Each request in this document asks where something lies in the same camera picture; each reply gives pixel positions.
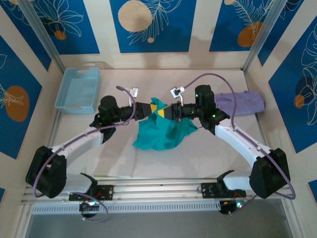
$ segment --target light blue basket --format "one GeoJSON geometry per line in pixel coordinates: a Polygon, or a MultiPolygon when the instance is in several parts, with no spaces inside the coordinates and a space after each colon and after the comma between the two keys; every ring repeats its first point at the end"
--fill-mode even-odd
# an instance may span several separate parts
{"type": "Polygon", "coordinates": [[[67,68],[55,101],[63,113],[94,113],[101,76],[99,68],[67,68]]]}

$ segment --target lavender towel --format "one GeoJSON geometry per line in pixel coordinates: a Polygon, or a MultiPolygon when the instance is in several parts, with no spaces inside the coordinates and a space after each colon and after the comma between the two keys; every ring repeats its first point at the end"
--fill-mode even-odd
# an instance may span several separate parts
{"type": "MultiPolygon", "coordinates": [[[[254,114],[264,111],[265,105],[261,95],[255,91],[244,91],[236,93],[237,109],[236,115],[254,114]]],[[[228,115],[232,116],[233,112],[233,95],[232,93],[220,93],[215,96],[216,106],[228,115]]]]}

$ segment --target vent grille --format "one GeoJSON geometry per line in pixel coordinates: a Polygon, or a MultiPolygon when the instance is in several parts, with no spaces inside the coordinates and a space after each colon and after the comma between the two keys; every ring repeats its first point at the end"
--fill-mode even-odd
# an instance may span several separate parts
{"type": "MultiPolygon", "coordinates": [[[[109,213],[137,213],[137,212],[189,212],[189,211],[219,211],[220,202],[160,202],[160,203],[118,203],[106,204],[109,213]]],[[[106,212],[100,206],[90,213],[106,212]]],[[[32,214],[77,214],[79,204],[35,205],[32,214]]]]}

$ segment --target gray floor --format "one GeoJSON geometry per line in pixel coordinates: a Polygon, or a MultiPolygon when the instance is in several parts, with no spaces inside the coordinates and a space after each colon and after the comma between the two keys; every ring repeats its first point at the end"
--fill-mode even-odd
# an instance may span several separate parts
{"type": "Polygon", "coordinates": [[[219,212],[110,214],[103,223],[80,215],[34,215],[27,238],[290,238],[279,200],[256,200],[232,217],[219,212]]]}

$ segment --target green cloth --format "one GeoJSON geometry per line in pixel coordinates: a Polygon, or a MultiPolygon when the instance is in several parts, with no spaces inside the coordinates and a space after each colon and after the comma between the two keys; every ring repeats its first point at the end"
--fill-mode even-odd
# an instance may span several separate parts
{"type": "Polygon", "coordinates": [[[167,106],[157,98],[151,98],[158,109],[147,120],[139,122],[139,133],[134,146],[143,150],[166,150],[175,148],[185,135],[197,130],[191,120],[181,122],[162,118],[158,110],[167,106]]]}

